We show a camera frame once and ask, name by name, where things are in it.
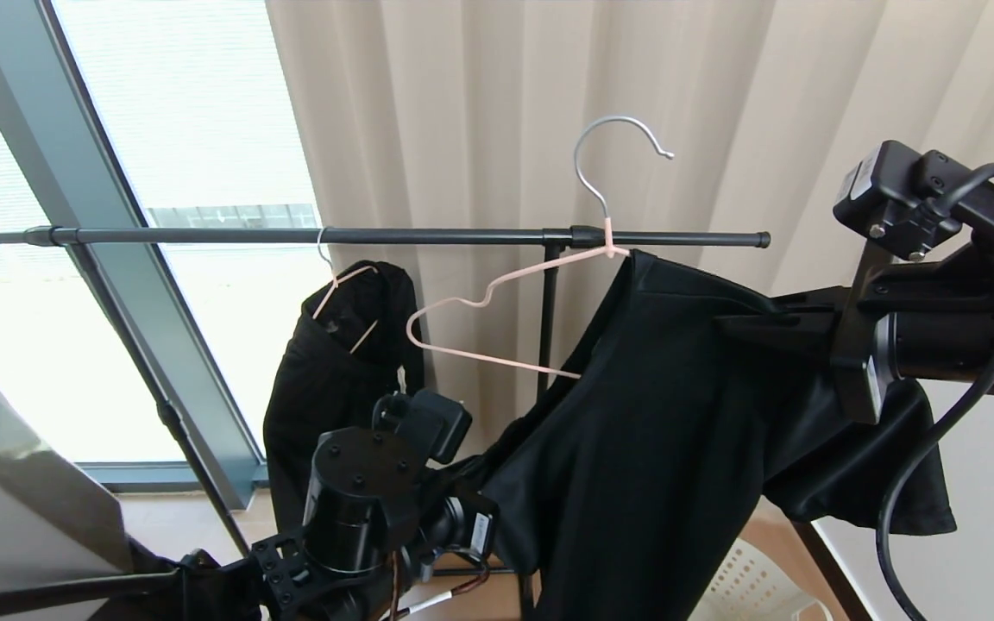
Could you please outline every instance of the clothes rack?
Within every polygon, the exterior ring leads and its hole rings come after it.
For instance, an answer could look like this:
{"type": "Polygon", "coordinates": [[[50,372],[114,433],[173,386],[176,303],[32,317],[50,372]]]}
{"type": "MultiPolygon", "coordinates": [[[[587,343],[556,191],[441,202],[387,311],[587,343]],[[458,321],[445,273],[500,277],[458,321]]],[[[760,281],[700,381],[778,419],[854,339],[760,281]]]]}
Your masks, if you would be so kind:
{"type": "MultiPolygon", "coordinates": [[[[202,456],[190,442],[186,421],[163,389],[141,345],[135,341],[126,317],[118,307],[114,293],[102,278],[98,264],[88,244],[94,243],[322,243],[363,245],[541,245],[544,260],[559,258],[565,250],[597,248],[604,244],[604,231],[596,227],[573,225],[567,229],[83,229],[44,225],[20,232],[0,233],[0,244],[28,244],[35,247],[65,248],[75,260],[98,301],[110,319],[110,325],[121,339],[129,357],[141,374],[145,386],[155,401],[160,420],[179,445],[186,463],[202,484],[217,517],[229,532],[242,555],[249,552],[248,542],[236,525],[232,512],[224,506],[217,484],[210,479],[202,456]]],[[[768,248],[770,235],[758,233],[691,233],[691,232],[614,232],[618,245],[663,245],[663,247],[737,247],[768,248]]],[[[544,272],[544,295],[539,331],[539,366],[548,367],[555,329],[557,298],[557,268],[544,272]]],[[[190,316],[188,308],[183,308],[190,316]]],[[[547,390],[547,373],[540,373],[537,396],[547,390]]],[[[462,570],[445,570],[460,574],[462,570]]],[[[530,575],[517,575],[520,616],[535,608],[535,588],[530,575]]]]}

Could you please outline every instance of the silver metal hook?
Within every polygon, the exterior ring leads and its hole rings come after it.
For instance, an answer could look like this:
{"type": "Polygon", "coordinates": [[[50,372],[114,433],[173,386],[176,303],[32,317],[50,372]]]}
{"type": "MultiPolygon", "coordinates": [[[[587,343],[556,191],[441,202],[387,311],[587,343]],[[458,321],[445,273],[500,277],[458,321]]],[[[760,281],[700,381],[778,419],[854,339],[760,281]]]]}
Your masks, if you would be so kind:
{"type": "Polygon", "coordinates": [[[581,144],[585,142],[585,137],[587,137],[588,134],[590,134],[593,129],[596,129],[596,127],[599,125],[604,125],[605,122],[614,122],[614,121],[630,122],[635,127],[639,127],[639,129],[643,131],[643,134],[647,138],[651,139],[651,145],[654,145],[655,152],[658,152],[660,156],[666,159],[674,159],[673,153],[667,152],[666,149],[662,148],[662,145],[658,144],[658,138],[654,137],[654,131],[651,131],[650,127],[647,127],[646,123],[640,121],[638,118],[630,116],[620,116],[620,115],[603,116],[599,119],[596,119],[596,121],[590,123],[590,125],[588,125],[588,127],[582,131],[581,136],[577,137],[577,144],[573,147],[573,169],[575,169],[575,172],[577,173],[577,180],[581,181],[581,185],[585,185],[585,189],[587,189],[590,192],[593,192],[593,196],[596,197],[596,200],[601,201],[601,210],[604,211],[605,219],[610,217],[608,215],[608,203],[607,201],[604,200],[604,194],[600,193],[600,190],[594,188],[593,185],[590,184],[590,182],[588,182],[587,179],[585,179],[585,173],[581,172],[581,164],[579,159],[577,159],[577,156],[579,156],[579,153],[581,152],[581,144]]]}
{"type": "Polygon", "coordinates": [[[324,232],[327,231],[328,227],[321,227],[320,232],[317,233],[317,254],[320,255],[321,259],[324,259],[324,263],[328,263],[328,270],[332,272],[332,279],[336,279],[336,267],[332,265],[332,259],[328,258],[328,255],[324,254],[324,247],[320,244],[320,237],[324,236],[324,232]]]}

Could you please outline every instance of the hanging black clothing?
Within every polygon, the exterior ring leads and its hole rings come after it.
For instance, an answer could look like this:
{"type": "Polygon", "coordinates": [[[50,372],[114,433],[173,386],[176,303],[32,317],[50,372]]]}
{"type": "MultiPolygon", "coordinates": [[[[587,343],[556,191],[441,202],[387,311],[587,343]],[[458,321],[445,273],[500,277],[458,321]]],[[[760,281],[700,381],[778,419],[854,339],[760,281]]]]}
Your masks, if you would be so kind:
{"type": "MultiPolygon", "coordinates": [[[[687,618],[768,495],[790,519],[875,525],[881,492],[932,422],[914,381],[879,425],[848,422],[823,369],[731,341],[718,315],[774,300],[632,251],[564,370],[464,473],[500,505],[497,554],[544,577],[533,620],[687,618]]],[[[895,533],[954,530],[933,452],[895,533]]]]}
{"type": "MultiPolygon", "coordinates": [[[[344,427],[370,428],[374,402],[383,394],[414,394],[425,388],[421,350],[406,337],[406,321],[417,311],[409,274],[397,265],[360,260],[352,276],[332,293],[317,319],[312,314],[331,285],[301,303],[301,315],[275,374],[263,419],[267,475],[279,530],[301,525],[312,452],[321,433],[344,427]],[[378,321],[362,345],[363,333],[378,321]],[[398,382],[404,368],[406,385],[398,382]]],[[[413,334],[419,338],[418,326],[413,334]]]]}

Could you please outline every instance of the beige curtain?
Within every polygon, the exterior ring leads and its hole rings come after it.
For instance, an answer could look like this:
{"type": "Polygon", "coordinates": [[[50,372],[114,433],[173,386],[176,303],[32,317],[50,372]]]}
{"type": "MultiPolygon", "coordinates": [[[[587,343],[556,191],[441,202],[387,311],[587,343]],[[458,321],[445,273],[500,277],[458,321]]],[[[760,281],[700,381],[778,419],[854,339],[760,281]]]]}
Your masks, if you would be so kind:
{"type": "MultiPolygon", "coordinates": [[[[331,3],[268,0],[324,222],[336,227],[563,228],[600,210],[573,176],[585,145],[616,229],[773,234],[769,250],[650,248],[769,294],[847,283],[863,244],[831,216],[841,178],[896,138],[973,166],[994,160],[994,1],[331,3]]],[[[541,248],[334,248],[394,260],[422,299],[480,298],[541,248]]],[[[591,260],[559,278],[555,362],[610,282],[591,260]]],[[[492,307],[427,321],[441,345],[535,361],[541,278],[492,307]]],[[[438,388],[481,424],[535,398],[529,371],[434,358],[438,388]]]]}

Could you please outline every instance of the clothes hanger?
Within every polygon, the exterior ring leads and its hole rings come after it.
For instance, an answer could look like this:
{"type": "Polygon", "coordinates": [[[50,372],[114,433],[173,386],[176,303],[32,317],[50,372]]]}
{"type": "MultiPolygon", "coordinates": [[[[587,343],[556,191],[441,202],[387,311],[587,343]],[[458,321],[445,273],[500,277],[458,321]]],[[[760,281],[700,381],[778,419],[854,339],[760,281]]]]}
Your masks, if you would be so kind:
{"type": "MultiPolygon", "coordinates": [[[[355,278],[355,276],[358,276],[363,272],[375,272],[375,274],[378,273],[378,268],[374,267],[374,265],[363,265],[363,267],[360,267],[358,268],[358,270],[355,270],[354,272],[351,272],[350,274],[343,276],[343,278],[339,278],[339,276],[336,276],[336,268],[334,267],[334,265],[332,265],[332,259],[329,259],[329,256],[327,254],[324,254],[324,245],[320,244],[320,239],[321,237],[324,236],[324,232],[327,229],[328,227],[321,227],[320,232],[317,233],[317,254],[320,255],[321,259],[324,259],[324,263],[328,264],[328,272],[332,275],[332,286],[328,287],[328,293],[324,294],[324,298],[320,298],[320,304],[318,304],[317,309],[312,312],[312,318],[314,319],[316,319],[320,315],[320,311],[324,310],[324,306],[328,304],[328,298],[331,298],[332,294],[336,293],[336,290],[340,288],[340,285],[348,282],[349,279],[353,279],[355,278]]],[[[370,333],[374,331],[374,326],[376,325],[378,325],[378,319],[375,319],[374,322],[371,323],[370,327],[367,328],[367,331],[364,331],[364,333],[362,333],[362,336],[359,337],[359,341],[356,341],[355,345],[351,346],[349,354],[354,354],[355,350],[359,349],[359,346],[362,345],[362,342],[366,341],[367,337],[370,336],[370,333]]]]}
{"type": "Polygon", "coordinates": [[[577,173],[577,180],[581,182],[581,185],[584,185],[585,189],[592,192],[593,196],[596,197],[596,200],[600,201],[601,211],[604,212],[604,245],[602,245],[602,247],[599,248],[593,248],[593,250],[587,250],[585,252],[579,252],[569,256],[563,256],[563,258],[545,260],[544,262],[532,265],[531,267],[525,267],[522,268],[522,270],[509,272],[504,276],[500,276],[499,278],[494,279],[492,283],[489,283],[489,286],[486,286],[486,295],[484,296],[484,298],[481,299],[481,302],[474,302],[474,300],[466,298],[445,298],[438,300],[438,302],[431,303],[421,308],[421,310],[415,311],[415,313],[410,315],[409,322],[406,323],[406,335],[407,337],[409,337],[409,341],[413,342],[413,345],[421,349],[438,351],[438,353],[441,354],[452,354],[452,356],[473,358],[475,359],[475,361],[497,362],[498,365],[506,365],[510,367],[517,367],[520,369],[528,369],[530,371],[536,371],[536,373],[549,373],[549,374],[555,374],[556,376],[568,377],[573,379],[579,379],[581,377],[579,376],[579,374],[568,373],[568,371],[564,371],[561,369],[538,367],[536,365],[529,365],[529,363],[527,362],[509,361],[506,358],[486,356],[485,354],[474,354],[473,351],[462,351],[461,349],[453,349],[450,347],[439,347],[438,345],[429,345],[429,343],[421,342],[417,337],[414,337],[413,324],[416,323],[417,319],[419,319],[422,315],[429,313],[429,311],[435,310],[435,308],[446,306],[447,304],[459,303],[459,304],[465,304],[466,306],[470,306],[473,308],[482,308],[485,306],[489,306],[489,302],[493,298],[494,288],[497,288],[497,285],[509,282],[509,280],[520,279],[522,278],[522,276],[527,276],[528,274],[535,274],[536,272],[550,270],[550,268],[560,267],[560,265],[568,265],[569,263],[576,263],[578,260],[592,259],[595,256],[599,255],[607,256],[608,259],[611,259],[613,258],[613,256],[616,255],[619,256],[631,255],[630,251],[627,251],[624,248],[619,248],[618,245],[612,243],[612,218],[610,215],[608,215],[608,203],[607,201],[604,200],[604,194],[600,193],[599,190],[593,187],[593,185],[590,184],[590,182],[588,182],[587,179],[585,179],[585,174],[581,172],[581,164],[579,161],[581,145],[583,142],[585,142],[585,137],[587,137],[588,134],[590,134],[593,129],[596,129],[596,127],[604,125],[605,122],[631,123],[635,127],[638,127],[638,129],[642,130],[643,134],[648,139],[650,139],[651,145],[654,146],[655,152],[657,152],[658,154],[660,154],[660,156],[666,159],[674,159],[674,154],[667,152],[667,150],[665,149],[662,149],[662,145],[658,144],[658,138],[654,137],[654,133],[652,133],[650,127],[647,127],[646,123],[643,123],[638,118],[630,116],[605,116],[596,119],[596,121],[590,123],[590,125],[588,125],[588,127],[582,131],[581,136],[577,138],[577,143],[575,144],[575,148],[573,148],[573,169],[575,169],[575,173],[577,173]]]}

